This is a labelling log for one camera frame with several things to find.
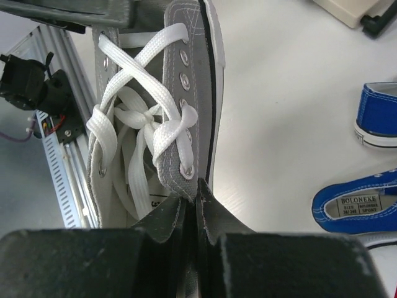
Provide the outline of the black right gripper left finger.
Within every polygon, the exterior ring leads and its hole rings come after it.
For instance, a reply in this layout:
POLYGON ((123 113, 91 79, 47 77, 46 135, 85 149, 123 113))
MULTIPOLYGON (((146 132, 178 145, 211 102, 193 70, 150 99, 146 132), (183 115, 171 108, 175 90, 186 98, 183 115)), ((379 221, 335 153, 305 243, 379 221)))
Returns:
POLYGON ((177 297, 195 206, 168 197, 129 228, 18 230, 1 239, 2 297, 177 297))

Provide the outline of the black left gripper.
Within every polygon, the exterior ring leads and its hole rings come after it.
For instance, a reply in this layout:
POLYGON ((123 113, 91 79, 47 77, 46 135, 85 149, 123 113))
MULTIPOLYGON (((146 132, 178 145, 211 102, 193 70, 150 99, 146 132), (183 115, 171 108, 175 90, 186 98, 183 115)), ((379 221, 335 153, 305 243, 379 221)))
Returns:
POLYGON ((1 11, 79 34, 93 25, 125 29, 132 24, 131 1, 1 1, 1 11))

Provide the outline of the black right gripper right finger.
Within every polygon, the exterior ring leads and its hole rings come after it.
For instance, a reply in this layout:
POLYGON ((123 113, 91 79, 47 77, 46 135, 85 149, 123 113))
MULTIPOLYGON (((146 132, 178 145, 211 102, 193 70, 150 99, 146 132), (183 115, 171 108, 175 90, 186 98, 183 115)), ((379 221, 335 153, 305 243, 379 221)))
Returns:
POLYGON ((386 297, 369 252, 355 237, 251 230, 198 181, 200 297, 386 297))

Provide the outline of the grey sneaker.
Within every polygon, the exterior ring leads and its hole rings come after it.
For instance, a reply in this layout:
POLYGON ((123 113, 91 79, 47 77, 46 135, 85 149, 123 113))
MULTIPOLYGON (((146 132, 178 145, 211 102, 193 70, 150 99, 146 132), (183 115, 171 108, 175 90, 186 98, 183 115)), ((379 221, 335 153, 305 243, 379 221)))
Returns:
POLYGON ((87 187, 100 228, 213 183, 225 52, 211 1, 139 1, 129 29, 94 25, 97 104, 87 187))

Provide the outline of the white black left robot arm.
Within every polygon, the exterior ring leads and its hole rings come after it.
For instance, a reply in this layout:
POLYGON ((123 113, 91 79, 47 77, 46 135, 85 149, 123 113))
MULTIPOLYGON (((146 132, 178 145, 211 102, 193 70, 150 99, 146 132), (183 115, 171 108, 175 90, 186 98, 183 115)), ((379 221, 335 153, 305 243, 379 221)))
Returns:
MULTIPOLYGON (((62 30, 84 34, 86 27, 127 28, 133 21, 132 1, 1 1, 1 11, 62 30)), ((50 71, 45 61, 1 55, 1 97, 23 111, 41 111, 50 120, 37 120, 44 136, 55 134, 69 143, 85 132, 71 78, 64 70, 50 71)))

